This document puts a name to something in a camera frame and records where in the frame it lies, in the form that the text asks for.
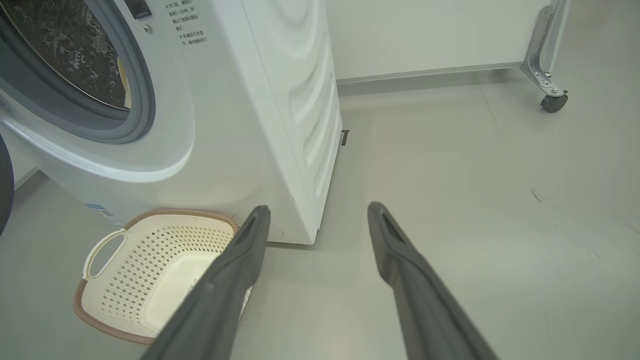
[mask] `washing machine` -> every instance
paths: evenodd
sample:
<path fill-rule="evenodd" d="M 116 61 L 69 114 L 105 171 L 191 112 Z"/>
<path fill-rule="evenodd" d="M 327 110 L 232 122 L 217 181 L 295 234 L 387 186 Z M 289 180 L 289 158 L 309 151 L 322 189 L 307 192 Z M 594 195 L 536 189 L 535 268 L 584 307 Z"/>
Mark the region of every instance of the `washing machine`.
<path fill-rule="evenodd" d="M 342 133 L 322 0 L 0 3 L 2 136 L 83 204 L 266 204 L 270 241 L 315 241 Z"/>

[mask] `floor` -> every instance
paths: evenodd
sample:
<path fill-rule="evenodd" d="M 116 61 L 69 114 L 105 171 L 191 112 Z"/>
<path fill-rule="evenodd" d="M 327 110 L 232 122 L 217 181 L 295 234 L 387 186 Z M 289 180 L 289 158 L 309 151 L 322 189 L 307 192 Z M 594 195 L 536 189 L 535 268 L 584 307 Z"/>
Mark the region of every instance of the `floor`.
<path fill-rule="evenodd" d="M 542 92 L 517 71 L 340 98 L 350 132 L 316 244 L 267 248 L 232 359 L 406 358 L 367 233 L 372 200 L 501 359 L 640 357 L 640 3 L 572 6 L 559 113 L 541 111 Z M 71 309 L 87 239 L 112 229 L 43 174 L 18 190 L 0 239 L 6 358 L 142 355 Z"/>

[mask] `caster wheel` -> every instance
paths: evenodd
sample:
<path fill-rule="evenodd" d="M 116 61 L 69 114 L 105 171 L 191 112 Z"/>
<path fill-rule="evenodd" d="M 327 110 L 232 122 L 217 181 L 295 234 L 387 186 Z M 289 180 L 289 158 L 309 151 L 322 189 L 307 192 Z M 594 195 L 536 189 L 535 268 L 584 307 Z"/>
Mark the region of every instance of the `caster wheel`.
<path fill-rule="evenodd" d="M 544 99 L 542 99 L 540 106 L 547 109 L 547 111 L 549 111 L 550 113 L 555 113 L 560 110 L 564 106 L 564 104 L 566 104 L 566 101 L 568 99 L 569 98 L 566 95 L 562 95 L 560 97 L 547 95 Z"/>

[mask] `basket rim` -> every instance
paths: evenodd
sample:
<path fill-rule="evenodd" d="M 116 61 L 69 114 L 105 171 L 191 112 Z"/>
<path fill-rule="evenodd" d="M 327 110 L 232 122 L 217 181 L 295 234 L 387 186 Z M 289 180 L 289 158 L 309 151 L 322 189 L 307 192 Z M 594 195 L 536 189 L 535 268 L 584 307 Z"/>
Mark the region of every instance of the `basket rim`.
<path fill-rule="evenodd" d="M 239 227 L 236 224 L 236 222 L 226 215 L 214 213 L 212 211 L 205 211 L 205 210 L 174 209 L 174 208 L 155 209 L 155 210 L 150 210 L 145 213 L 142 213 L 134 217 L 131 221 L 129 221 L 126 225 L 124 225 L 123 229 L 129 230 L 138 222 L 141 222 L 142 220 L 148 217 L 152 217 L 154 215 L 190 215 L 190 216 L 203 217 L 203 218 L 212 218 L 215 220 L 226 222 L 229 225 L 231 225 L 231 228 L 233 228 L 233 231 L 234 231 L 234 235 L 239 230 Z M 150 336 L 137 335 L 131 332 L 118 330 L 96 319 L 91 314 L 87 313 L 84 310 L 84 307 L 82 306 L 82 297 L 84 294 L 84 289 L 86 288 L 86 285 L 88 283 L 89 282 L 86 279 L 80 280 L 80 283 L 76 288 L 76 292 L 74 293 L 73 308 L 74 308 L 74 313 L 76 314 L 77 317 L 79 317 L 82 321 L 86 322 L 87 324 L 91 325 L 93 328 L 101 332 L 104 332 L 107 335 L 111 335 L 115 338 L 130 341 L 132 343 L 143 344 L 143 345 L 151 345 L 154 342 L 156 338 L 152 338 Z"/>

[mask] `plastic basket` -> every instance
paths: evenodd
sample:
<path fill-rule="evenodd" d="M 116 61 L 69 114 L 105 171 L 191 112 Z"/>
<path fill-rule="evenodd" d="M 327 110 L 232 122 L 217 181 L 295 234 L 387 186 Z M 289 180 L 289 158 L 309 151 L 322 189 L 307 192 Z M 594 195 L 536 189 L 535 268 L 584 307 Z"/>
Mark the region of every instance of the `plastic basket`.
<path fill-rule="evenodd" d="M 106 334 L 151 344 L 237 231 L 229 217 L 208 211 L 148 211 L 105 236 L 89 253 L 74 312 Z M 121 235 L 124 240 L 106 265 L 90 275 L 96 254 Z"/>

